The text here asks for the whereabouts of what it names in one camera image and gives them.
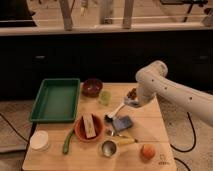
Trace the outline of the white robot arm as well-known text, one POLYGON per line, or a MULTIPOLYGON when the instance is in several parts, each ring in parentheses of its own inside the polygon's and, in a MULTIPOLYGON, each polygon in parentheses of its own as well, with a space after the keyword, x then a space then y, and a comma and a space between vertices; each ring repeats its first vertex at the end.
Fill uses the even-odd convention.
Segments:
POLYGON ((144 106, 158 94, 213 127, 213 95, 173 82, 166 78, 167 73, 166 64, 159 60, 137 71, 139 105, 144 106))

